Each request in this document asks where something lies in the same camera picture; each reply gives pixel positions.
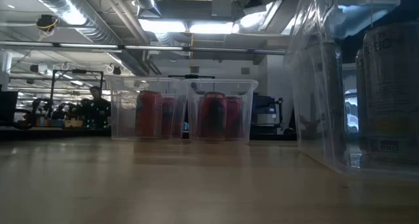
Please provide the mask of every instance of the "wooden table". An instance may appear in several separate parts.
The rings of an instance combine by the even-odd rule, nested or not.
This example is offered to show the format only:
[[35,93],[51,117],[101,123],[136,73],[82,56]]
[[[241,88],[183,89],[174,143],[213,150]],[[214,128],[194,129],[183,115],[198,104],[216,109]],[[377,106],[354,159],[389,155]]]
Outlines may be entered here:
[[10,142],[0,223],[419,222],[417,183],[347,179],[280,144]]

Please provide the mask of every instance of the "silver can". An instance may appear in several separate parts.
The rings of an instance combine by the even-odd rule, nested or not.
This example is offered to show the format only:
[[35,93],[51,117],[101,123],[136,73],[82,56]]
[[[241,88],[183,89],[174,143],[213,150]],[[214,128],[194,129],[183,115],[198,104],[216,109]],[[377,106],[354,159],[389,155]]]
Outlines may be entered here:
[[371,154],[419,162],[419,22],[368,32],[363,53]]
[[359,148],[363,153],[369,152],[367,145],[367,88],[365,86],[365,68],[363,50],[358,50],[355,57],[356,64],[356,88],[357,88],[357,112]]

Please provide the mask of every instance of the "table surface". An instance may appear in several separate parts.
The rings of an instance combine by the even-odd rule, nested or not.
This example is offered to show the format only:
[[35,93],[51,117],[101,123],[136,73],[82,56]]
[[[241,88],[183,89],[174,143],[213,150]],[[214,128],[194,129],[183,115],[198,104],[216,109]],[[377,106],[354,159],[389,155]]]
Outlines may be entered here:
[[295,142],[14,141],[0,223],[417,223],[419,186],[349,179]]

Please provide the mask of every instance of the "man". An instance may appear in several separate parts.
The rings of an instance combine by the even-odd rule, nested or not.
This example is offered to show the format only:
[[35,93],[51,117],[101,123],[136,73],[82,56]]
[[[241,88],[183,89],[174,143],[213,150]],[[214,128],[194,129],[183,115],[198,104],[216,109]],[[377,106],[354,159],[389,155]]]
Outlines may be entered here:
[[107,118],[111,116],[111,103],[102,98],[102,89],[98,86],[92,86],[90,93],[93,96],[92,119],[96,128],[107,126]]

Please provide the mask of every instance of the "clear plastic bin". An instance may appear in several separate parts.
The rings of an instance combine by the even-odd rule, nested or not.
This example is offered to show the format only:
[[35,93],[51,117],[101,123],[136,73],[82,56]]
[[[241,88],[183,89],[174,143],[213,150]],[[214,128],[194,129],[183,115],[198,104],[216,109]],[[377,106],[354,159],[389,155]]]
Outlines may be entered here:
[[300,0],[284,66],[299,148],[346,174],[419,178],[417,0]]
[[254,80],[188,79],[189,138],[192,142],[249,143]]
[[107,77],[111,83],[112,139],[180,139],[186,88],[179,79]]

